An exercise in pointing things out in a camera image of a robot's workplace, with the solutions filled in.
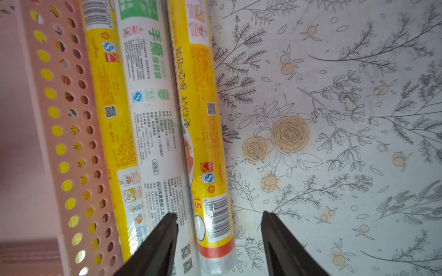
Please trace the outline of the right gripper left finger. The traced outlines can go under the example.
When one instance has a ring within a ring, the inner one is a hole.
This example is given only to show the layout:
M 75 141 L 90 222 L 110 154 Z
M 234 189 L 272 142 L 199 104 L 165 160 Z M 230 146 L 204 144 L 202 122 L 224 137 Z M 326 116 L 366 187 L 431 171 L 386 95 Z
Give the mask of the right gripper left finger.
M 177 237 L 177 215 L 167 213 L 114 276 L 171 276 Z

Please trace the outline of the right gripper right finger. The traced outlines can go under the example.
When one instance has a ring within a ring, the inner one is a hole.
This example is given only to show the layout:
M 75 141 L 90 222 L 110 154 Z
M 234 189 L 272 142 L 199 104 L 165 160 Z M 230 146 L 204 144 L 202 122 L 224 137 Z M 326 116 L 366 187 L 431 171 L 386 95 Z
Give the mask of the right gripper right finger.
M 263 212 L 261 232 L 270 276 L 327 276 L 276 214 Z

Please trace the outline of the white green plastic wrap roll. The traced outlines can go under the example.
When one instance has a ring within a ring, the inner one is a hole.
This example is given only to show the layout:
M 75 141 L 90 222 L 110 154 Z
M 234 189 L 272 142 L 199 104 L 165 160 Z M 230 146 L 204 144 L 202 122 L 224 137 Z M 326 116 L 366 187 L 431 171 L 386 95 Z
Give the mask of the white green plastic wrap roll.
M 151 232 L 164 215 L 175 213 L 178 237 L 172 273 L 198 276 L 166 2 L 116 1 L 115 8 L 146 228 Z

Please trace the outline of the yellow plastic wrap roll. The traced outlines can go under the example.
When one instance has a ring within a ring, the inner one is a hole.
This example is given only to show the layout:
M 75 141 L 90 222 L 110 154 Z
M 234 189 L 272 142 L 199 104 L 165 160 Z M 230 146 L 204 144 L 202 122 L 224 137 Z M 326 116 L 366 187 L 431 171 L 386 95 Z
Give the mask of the yellow plastic wrap roll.
M 147 237 L 113 1 L 80 1 L 99 126 L 123 261 Z
M 236 250 L 207 3 L 169 1 L 168 13 L 198 257 L 221 276 Z

